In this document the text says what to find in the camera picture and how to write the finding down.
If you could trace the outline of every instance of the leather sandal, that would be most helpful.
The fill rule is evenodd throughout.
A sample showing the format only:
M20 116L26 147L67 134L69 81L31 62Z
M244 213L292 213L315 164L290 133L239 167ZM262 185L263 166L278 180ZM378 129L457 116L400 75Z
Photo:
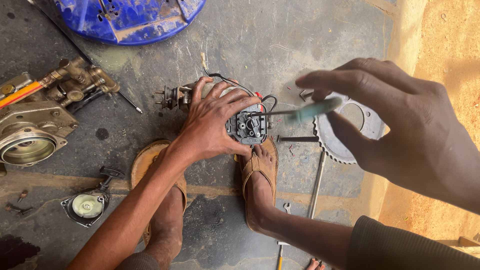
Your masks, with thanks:
M275 205L276 176L278 174L278 152L276 150L275 143L270 137L268 137L268 139L265 140L265 142L262 145L265 147L265 149L270 153L270 155L275 160L272 171L260 160L260 158L257 156L255 152L252 153L252 159L250 159L245 165L243 165L243 159L240 158L240 168L242 169L241 178L243 181L242 193L243 193L243 198L245 199L245 218L247 218L247 201L248 201L247 196L245 195L245 188L247 186L247 181L253 172L261 172L265 176L265 178L268 180L268 182L270 183L270 186L272 187L273 205ZM252 230L252 228L248 224L248 221L247 221L247 226L250 230Z
M132 165L132 189L138 185L147 170L158 158L160 151L169 146L169 144L171 144L171 142L168 140L159 140L149 144L138 153ZM183 193L183 213L185 213L185 209L187 208L187 181L185 180L185 176L182 174L173 186L177 186ZM145 246L147 246L148 241L150 240L150 232L150 223L148 223L143 233Z

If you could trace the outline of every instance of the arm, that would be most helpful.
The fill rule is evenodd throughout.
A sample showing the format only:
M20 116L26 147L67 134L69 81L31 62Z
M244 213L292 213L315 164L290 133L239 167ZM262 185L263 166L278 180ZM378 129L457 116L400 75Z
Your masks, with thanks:
M250 147L227 135L225 122L234 113L260 102L259 99L247 97L238 88L219 98L222 91L231 86L220 82L202 100L203 86L212 81L202 77L195 84L190 112L178 138L92 235L68 269L115 268L133 253L156 209L190 164L219 154L251 152Z
M335 135L362 169L480 214L480 154L443 85L371 58L312 72L296 84L315 89L314 100L331 91L348 95L375 110L390 127L381 139L370 140L342 116L328 115Z

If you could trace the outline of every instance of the metal plate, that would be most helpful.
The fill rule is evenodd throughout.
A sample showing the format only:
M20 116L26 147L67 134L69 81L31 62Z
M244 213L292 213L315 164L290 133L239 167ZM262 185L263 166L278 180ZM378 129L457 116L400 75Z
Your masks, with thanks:
M345 106L348 104L354 104L358 106L358 113L351 111L351 115L346 115L347 119L357 120L356 126L360 128L360 132L370 139L379 139L385 133L385 123L380 119L380 116L370 109L369 107L350 99L347 96L332 93L326 98L341 97L342 105L340 105L335 112L343 114L345 112ZM317 115L313 121L313 134L319 137L320 146L330 156L331 159L344 163L353 164L357 163L353 154L348 150L345 145L335 136L332 130L332 126L325 114Z
M182 31L192 23L205 1L56 0L55 3L66 25L75 33L107 44L136 46L161 41Z

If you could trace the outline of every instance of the hand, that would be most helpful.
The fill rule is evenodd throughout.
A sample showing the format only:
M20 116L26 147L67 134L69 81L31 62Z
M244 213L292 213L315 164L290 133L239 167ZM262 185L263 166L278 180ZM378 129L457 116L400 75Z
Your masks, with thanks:
M202 100L202 88L212 82L210 77L201 77L192 89L192 103L187 120L175 141L168 147L181 149L190 163L212 158L220 154L246 155L250 146L242 145L227 135L225 123L235 113L253 104L260 103L258 97L249 97L241 89L233 89L219 98L223 90L232 86L219 82Z
M379 140L342 116L328 120L358 165L396 185L480 214L480 157L443 85L413 78L391 61L354 59L297 79L321 100L331 91L375 110L390 127Z

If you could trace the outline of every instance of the dirt ground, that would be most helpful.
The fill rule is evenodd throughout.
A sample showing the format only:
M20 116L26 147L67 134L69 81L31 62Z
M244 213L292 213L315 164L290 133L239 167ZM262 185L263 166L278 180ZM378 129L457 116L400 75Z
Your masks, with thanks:
M458 119L480 149L479 14L478 0L429 0L414 76L445 85ZM393 184L379 221L436 240L480 237L479 215Z

